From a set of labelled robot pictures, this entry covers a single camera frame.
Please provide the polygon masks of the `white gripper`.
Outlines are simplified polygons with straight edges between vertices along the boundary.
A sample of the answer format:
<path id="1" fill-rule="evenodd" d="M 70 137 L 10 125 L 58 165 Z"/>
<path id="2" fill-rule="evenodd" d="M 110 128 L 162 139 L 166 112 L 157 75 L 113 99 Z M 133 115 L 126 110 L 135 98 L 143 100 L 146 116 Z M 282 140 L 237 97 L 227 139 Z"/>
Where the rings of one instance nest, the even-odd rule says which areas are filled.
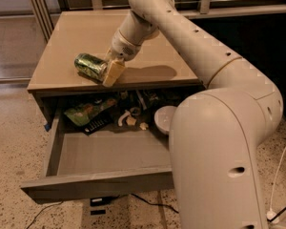
<path id="1" fill-rule="evenodd" d="M 111 47 L 107 50 L 104 59 L 105 61 L 113 59 L 109 62 L 104 76 L 103 85 L 105 87 L 111 87 L 116 82 L 126 69 L 124 61 L 133 60 L 140 49 L 141 46 L 129 42 L 120 31 L 114 34 Z"/>

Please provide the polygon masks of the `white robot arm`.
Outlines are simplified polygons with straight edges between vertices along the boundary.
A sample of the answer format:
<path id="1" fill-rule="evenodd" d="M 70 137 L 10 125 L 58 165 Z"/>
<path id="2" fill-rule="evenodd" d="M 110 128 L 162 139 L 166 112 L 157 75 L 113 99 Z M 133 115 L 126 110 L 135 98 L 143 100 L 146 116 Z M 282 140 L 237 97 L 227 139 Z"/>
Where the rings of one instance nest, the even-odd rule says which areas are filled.
<path id="1" fill-rule="evenodd" d="M 255 149 L 279 124 L 277 86 L 239 54 L 181 15 L 174 0 L 128 0 L 112 39 L 110 87 L 142 43 L 161 31 L 205 86 L 175 110 L 169 132 L 182 229 L 268 229 Z"/>

